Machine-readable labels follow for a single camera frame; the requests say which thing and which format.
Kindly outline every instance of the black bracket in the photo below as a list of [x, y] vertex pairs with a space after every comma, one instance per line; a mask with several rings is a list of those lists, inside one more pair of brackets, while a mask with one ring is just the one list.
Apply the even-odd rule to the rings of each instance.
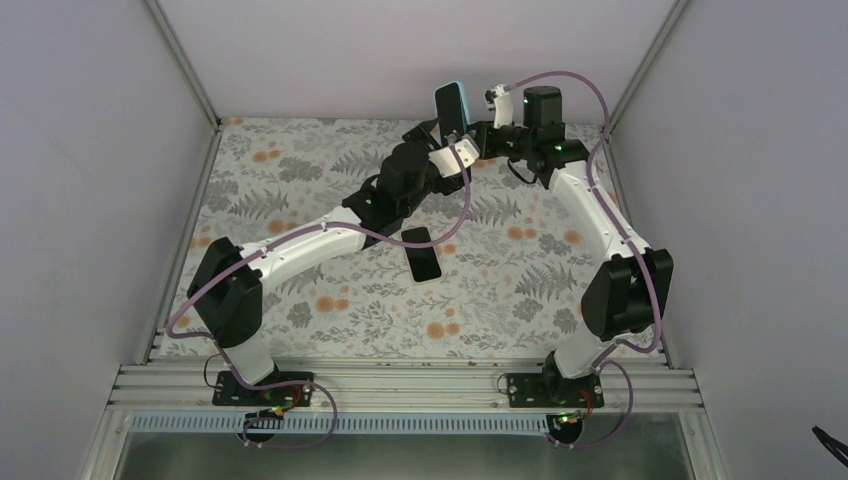
[[511, 408], [592, 408], [604, 406], [604, 390], [597, 374], [564, 378], [548, 354], [541, 373], [509, 373], [506, 391]]
[[604, 394], [601, 379], [597, 375], [587, 375], [570, 383], [567, 391], [559, 395], [548, 388], [544, 373], [509, 373], [506, 376], [506, 389], [510, 408], [586, 408], [585, 391], [592, 401], [592, 408], [604, 406]]
[[[268, 376], [259, 385], [285, 382], [288, 380], [313, 381], [312, 372], [277, 372]], [[274, 388], [271, 390], [248, 390], [242, 387], [233, 373], [224, 371], [218, 374], [215, 384], [215, 394], [212, 405], [216, 407], [276, 407], [286, 405], [294, 400], [294, 392], [290, 388]], [[299, 386], [300, 400], [293, 407], [308, 407], [312, 399], [311, 389]]]

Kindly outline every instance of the black smartphone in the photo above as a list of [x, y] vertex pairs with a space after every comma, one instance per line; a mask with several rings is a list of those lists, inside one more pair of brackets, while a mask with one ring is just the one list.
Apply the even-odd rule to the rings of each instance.
[[[430, 232], [427, 227], [410, 228], [400, 232], [400, 238], [408, 243], [427, 243], [430, 241]], [[429, 282], [442, 276], [439, 257], [433, 247], [404, 248], [404, 250], [409, 271], [412, 272], [412, 280], [415, 283]]]
[[436, 90], [436, 116], [439, 117], [439, 135], [442, 146], [448, 146], [451, 133], [459, 140], [468, 128], [468, 105], [465, 90], [460, 82], [452, 82]]

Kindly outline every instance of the aluminum frame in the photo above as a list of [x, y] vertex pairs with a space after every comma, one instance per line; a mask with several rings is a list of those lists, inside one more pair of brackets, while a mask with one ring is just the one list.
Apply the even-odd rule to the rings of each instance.
[[[106, 410], [103, 413], [94, 442], [84, 464], [81, 478], [110, 479], [119, 472], [122, 452], [129, 427], [135, 416], [148, 411], [182, 412], [250, 412], [253, 408], [215, 407], [211, 405], [211, 391], [201, 378], [201, 358], [167, 358], [158, 355], [158, 346], [164, 334], [161, 326], [173, 302], [174, 279], [182, 270], [188, 239], [205, 193], [221, 140], [220, 119], [182, 51], [164, 12], [157, 0], [145, 0], [165, 39], [168, 48], [198, 104], [213, 128], [217, 129], [210, 143], [206, 163], [192, 198], [191, 208], [183, 228], [180, 243], [173, 258], [171, 275], [155, 311], [157, 327], [151, 335], [143, 337], [138, 349], [138, 365], [122, 366]], [[689, 0], [677, 0], [667, 15], [663, 26], [654, 38], [645, 58], [635, 72], [621, 101], [613, 112], [612, 128], [620, 120], [633, 93], [650, 71], [659, 52]], [[630, 221], [625, 192], [615, 168], [614, 155], [605, 145], [613, 183], [621, 210]], [[538, 372], [539, 360], [434, 360], [434, 359], [275, 359], [283, 369], [315, 372], [316, 382], [326, 386], [337, 399], [339, 409], [347, 413], [399, 413], [399, 414], [546, 414], [561, 413], [559, 409], [511, 409], [507, 397], [498, 391], [497, 378], [502, 373]], [[726, 479], [712, 429], [707, 420], [694, 372], [673, 369], [667, 358], [625, 359], [634, 385], [634, 412], [673, 412], [680, 416], [697, 480]], [[221, 362], [210, 365], [210, 375], [225, 368]], [[619, 414], [626, 407], [626, 383], [620, 372], [612, 369], [601, 375], [606, 405], [598, 414]], [[312, 407], [303, 413], [331, 411], [329, 403], [320, 392], [315, 392]]]

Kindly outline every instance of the phone screen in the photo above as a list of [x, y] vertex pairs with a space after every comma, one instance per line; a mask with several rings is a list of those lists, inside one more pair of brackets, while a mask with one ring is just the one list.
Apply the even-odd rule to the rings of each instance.
[[[400, 232], [400, 238], [409, 243], [427, 243], [430, 241], [430, 232], [427, 231], [427, 227], [411, 228]], [[439, 259], [433, 247], [405, 248], [404, 250], [415, 283], [426, 282], [442, 276], [442, 267], [439, 266]]]
[[443, 147], [448, 145], [447, 137], [451, 133], [456, 135], [457, 140], [465, 134], [468, 127], [467, 109], [461, 83], [449, 83], [436, 90], [436, 115], [439, 117]]

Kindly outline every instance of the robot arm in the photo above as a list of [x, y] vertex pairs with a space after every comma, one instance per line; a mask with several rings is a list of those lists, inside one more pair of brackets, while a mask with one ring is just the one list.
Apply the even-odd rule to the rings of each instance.
[[[552, 402], [562, 403], [592, 384], [596, 360], [616, 337], [642, 332], [653, 323], [646, 282], [653, 283], [662, 313], [673, 262], [666, 250], [652, 250], [633, 230], [603, 188], [590, 185], [586, 165], [589, 152], [582, 142], [565, 139], [558, 88], [541, 86], [524, 90], [523, 126], [512, 123], [512, 102], [503, 85], [486, 92], [486, 100], [490, 110], [495, 110], [494, 122], [478, 122], [469, 128], [481, 147], [481, 158], [509, 157], [510, 164], [526, 161], [534, 177], [525, 182], [540, 180], [545, 189], [580, 219], [585, 226], [586, 243], [593, 256], [602, 261], [580, 301], [584, 322], [560, 348], [551, 352], [543, 366], [545, 393]], [[599, 203], [596, 193], [624, 227], [625, 237]], [[628, 241], [642, 255], [651, 278], [643, 278]]]
[[[358, 252], [378, 241], [362, 232], [327, 224], [343, 222], [390, 236], [400, 230], [403, 220], [427, 195], [449, 195], [462, 188], [459, 162], [468, 169], [479, 156], [477, 147], [466, 137], [440, 148], [429, 134], [434, 126], [435, 121], [424, 122], [404, 135], [404, 142], [383, 161], [380, 173], [321, 218], [258, 242], [236, 246], [224, 237], [209, 246], [189, 286], [189, 295], [236, 262], [262, 252], [195, 304], [216, 343], [245, 381], [256, 385], [275, 371], [261, 338], [263, 291], [309, 267]], [[274, 250], [268, 249], [275, 240], [297, 232], [301, 235]]]
[[[263, 289], [270, 289], [301, 271], [333, 257], [357, 252], [377, 243], [377, 239], [359, 231], [327, 228], [325, 224], [345, 222], [384, 236], [400, 230], [430, 193], [449, 195], [463, 186], [460, 162], [466, 170], [478, 157], [508, 157], [510, 164], [525, 161], [540, 181], [587, 227], [584, 237], [595, 258], [602, 259], [595, 277], [581, 298], [584, 322], [575, 334], [546, 359], [542, 378], [545, 393], [554, 404], [564, 405], [587, 385], [597, 380], [595, 363], [616, 337], [644, 331], [653, 323], [647, 294], [651, 282], [665, 308], [673, 262], [665, 250], [652, 250], [633, 228], [603, 189], [589, 184], [586, 162], [589, 152], [582, 142], [565, 139], [562, 122], [562, 97], [554, 87], [524, 90], [524, 125], [512, 123], [512, 104], [503, 85], [486, 93], [496, 110], [495, 121], [477, 122], [454, 147], [440, 148], [430, 135], [437, 120], [423, 122], [403, 136], [380, 168], [340, 207], [320, 219], [300, 227], [313, 229], [278, 249], [267, 246], [281, 236], [241, 246], [228, 238], [213, 242], [207, 250], [189, 294], [194, 295], [220, 272], [251, 253], [264, 252], [259, 258], [238, 269], [227, 280], [212, 287], [195, 304], [218, 346], [224, 349], [242, 378], [252, 385], [264, 383], [276, 371], [261, 341]], [[610, 220], [596, 194], [610, 205], [612, 214], [624, 225], [623, 238]], [[324, 225], [316, 229], [315, 225]], [[645, 264], [650, 278], [644, 278], [633, 251], [632, 242]]]

